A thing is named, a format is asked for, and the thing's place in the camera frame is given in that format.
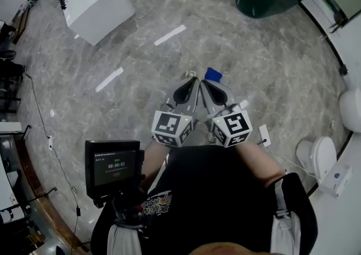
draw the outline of marble floor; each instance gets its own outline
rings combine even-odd
[[[39,0],[16,45],[16,62],[25,64],[33,77],[45,125],[56,132],[54,148],[77,188],[82,209],[77,235],[82,241],[89,241],[100,213],[86,195],[85,140],[136,139],[145,147],[154,111],[186,70],[200,78],[207,67],[223,73],[222,83],[239,101],[250,103],[255,130],[251,139],[257,142],[257,129],[266,124],[270,148],[280,156],[298,164],[297,143],[319,135],[331,136],[340,150],[348,133],[337,102],[346,86],[331,48],[300,7],[251,19],[236,9],[234,0],[131,2],[135,15],[93,47],[80,37],[74,39],[57,0]],[[186,30],[154,44],[180,25]],[[95,88],[119,67],[124,72],[97,93]],[[19,120],[41,126],[28,79],[20,96]],[[201,105],[197,112],[205,120]],[[188,144],[205,142],[206,129],[199,124]],[[58,187],[50,199],[73,228],[74,199],[42,129],[33,128],[27,146],[44,188]],[[300,174],[307,190],[313,186],[313,178],[277,159]]]

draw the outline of white cube box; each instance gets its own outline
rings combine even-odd
[[[152,124],[152,134],[158,143],[171,147],[181,147],[193,130],[191,116],[156,111]]]
[[[245,142],[253,130],[246,110],[213,118],[210,129],[226,148]]]
[[[130,0],[65,0],[68,27],[95,46],[134,14]]]

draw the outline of dark green base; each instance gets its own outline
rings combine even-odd
[[[236,0],[239,11],[253,18],[279,14],[297,4],[297,0]]]

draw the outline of purple object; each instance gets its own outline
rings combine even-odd
[[[213,68],[208,68],[207,72],[204,76],[204,78],[206,80],[210,80],[210,81],[215,81],[215,82],[220,82],[221,78],[222,78],[222,74],[220,72],[217,72],[215,69]]]

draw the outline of human arm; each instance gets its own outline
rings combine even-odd
[[[141,182],[140,187],[145,193],[148,192],[156,179],[169,151],[169,147],[157,143],[155,140],[152,140],[144,150],[142,174],[144,174],[146,178]]]
[[[285,176],[285,171],[281,165],[255,143],[238,144],[235,146],[235,150],[243,163],[265,187]]]

